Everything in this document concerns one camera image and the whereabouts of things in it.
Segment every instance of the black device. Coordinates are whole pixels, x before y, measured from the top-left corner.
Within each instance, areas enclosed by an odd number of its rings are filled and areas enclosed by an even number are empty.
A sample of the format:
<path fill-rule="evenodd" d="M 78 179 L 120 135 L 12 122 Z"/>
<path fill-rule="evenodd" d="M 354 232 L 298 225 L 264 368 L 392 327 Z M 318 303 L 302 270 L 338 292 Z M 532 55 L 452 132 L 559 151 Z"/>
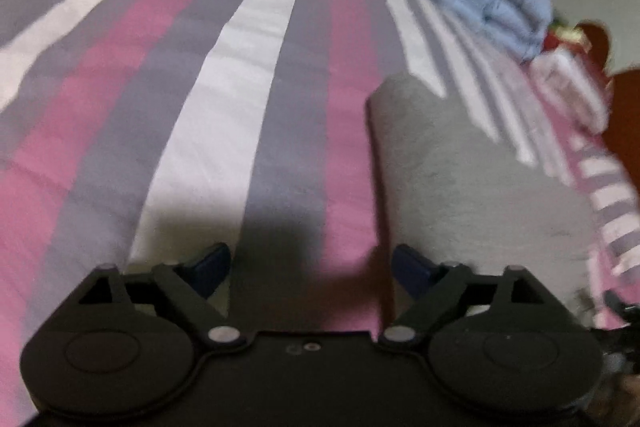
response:
<path fill-rule="evenodd" d="M 603 342 L 638 340 L 589 332 L 523 267 L 476 275 L 406 246 L 392 270 L 417 301 L 377 342 L 241 332 L 205 300 L 230 261 L 219 244 L 141 275 L 95 269 L 22 352 L 29 425 L 593 426 Z"/>

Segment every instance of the gray stripe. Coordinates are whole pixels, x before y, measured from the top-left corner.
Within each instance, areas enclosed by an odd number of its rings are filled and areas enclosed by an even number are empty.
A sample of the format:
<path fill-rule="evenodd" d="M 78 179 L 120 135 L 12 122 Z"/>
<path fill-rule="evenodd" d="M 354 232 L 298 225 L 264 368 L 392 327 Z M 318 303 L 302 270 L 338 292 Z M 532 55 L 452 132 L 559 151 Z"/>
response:
<path fill-rule="evenodd" d="M 590 192 L 617 183 L 628 183 L 624 172 L 621 171 L 608 172 L 607 174 L 598 174 L 597 176 L 592 176 L 591 178 L 583 178 L 583 180 Z"/>
<path fill-rule="evenodd" d="M 0 112 L 0 171 L 25 136 L 40 119 L 44 108 L 64 78 L 72 73 L 88 48 L 95 44 L 136 0 L 100 3 L 68 36 L 44 52 L 22 81 L 18 97 Z"/>
<path fill-rule="evenodd" d="M 383 77 L 407 70 L 402 42 L 386 0 L 367 0 L 371 33 L 378 56 L 378 69 Z"/>
<path fill-rule="evenodd" d="M 194 0 L 127 84 L 82 160 L 60 212 L 41 276 L 33 285 L 25 336 L 96 264 L 125 264 L 148 187 L 182 104 L 204 57 L 241 2 Z M 202 246 L 209 225 L 185 223 L 175 216 L 162 223 L 155 239 L 162 243 L 171 237 L 190 255 Z"/>
<path fill-rule="evenodd" d="M 593 145 L 587 145 L 583 149 L 575 151 L 575 155 L 578 160 L 586 160 L 587 158 L 607 158 L 609 156 L 606 150 L 594 147 Z"/>
<path fill-rule="evenodd" d="M 640 266 L 630 268 L 620 276 L 620 279 L 623 284 L 628 287 L 628 290 L 625 288 L 623 292 L 626 301 L 640 303 Z"/>
<path fill-rule="evenodd" d="M 620 216 L 634 212 L 636 208 L 637 206 L 629 201 L 618 201 L 617 203 L 610 204 L 605 208 L 597 210 L 596 213 L 598 214 L 600 222 L 604 225 Z"/>
<path fill-rule="evenodd" d="M 471 69 L 474 72 L 474 76 L 478 81 L 480 90 L 482 91 L 482 94 L 484 95 L 484 99 L 486 100 L 486 103 L 489 107 L 489 112 L 491 113 L 492 118 L 494 118 L 494 122 L 496 124 L 496 127 L 498 128 L 498 133 L 500 134 L 500 138 L 503 140 L 505 144 L 508 145 L 508 147 L 510 147 L 512 150 L 515 151 L 516 146 L 511 142 L 511 138 L 510 138 L 511 135 L 507 132 L 507 126 L 504 123 L 504 117 L 502 115 L 502 112 L 498 108 L 498 104 L 495 101 L 492 90 L 489 88 L 489 80 L 487 79 L 486 74 L 484 73 L 484 70 L 480 67 L 480 64 L 478 64 L 476 57 L 474 56 L 473 52 L 469 49 L 469 47 L 466 45 L 465 41 L 462 38 L 460 38 L 460 34 L 458 33 L 458 30 L 455 28 L 453 24 L 451 24 L 449 17 L 445 15 L 444 17 L 442 17 L 442 20 L 445 26 L 449 29 L 450 33 L 458 41 L 458 44 L 460 45 L 460 49 L 462 49 L 467 60 L 469 61 L 469 64 L 471 65 Z M 513 103 L 513 100 L 511 100 L 511 95 L 510 93 L 508 93 L 508 90 L 504 89 L 504 93 L 505 93 L 505 96 L 508 99 L 510 99 L 511 105 L 513 105 L 514 110 L 516 110 L 516 112 L 518 113 L 518 117 L 520 118 L 520 121 L 524 122 L 524 118 L 522 117 L 522 115 L 520 115 L 517 104 Z"/>
<path fill-rule="evenodd" d="M 609 248 L 616 257 L 620 257 L 638 245 L 640 245 L 640 230 L 633 230 L 619 237 L 613 243 L 609 243 Z"/>
<path fill-rule="evenodd" d="M 296 0 L 264 115 L 230 283 L 244 330 L 321 326 L 309 295 L 322 253 L 330 0 Z"/>

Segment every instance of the bed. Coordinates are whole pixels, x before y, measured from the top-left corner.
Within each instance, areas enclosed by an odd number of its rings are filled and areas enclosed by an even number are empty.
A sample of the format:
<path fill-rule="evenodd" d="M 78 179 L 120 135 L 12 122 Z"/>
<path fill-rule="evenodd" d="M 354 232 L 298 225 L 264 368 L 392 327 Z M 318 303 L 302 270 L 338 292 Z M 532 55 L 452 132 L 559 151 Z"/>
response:
<path fill-rule="evenodd" d="M 234 270 L 217 306 L 241 328 L 377 332 L 393 295 L 366 101 L 390 74 L 460 96 L 520 160 L 580 188 L 585 138 L 429 0 L 0 7 L 2 425 L 34 411 L 21 347 L 97 264 L 139 269 L 225 241 Z M 638 300 L 640 277 L 613 277 L 594 245 L 594 299 L 615 287 Z"/>

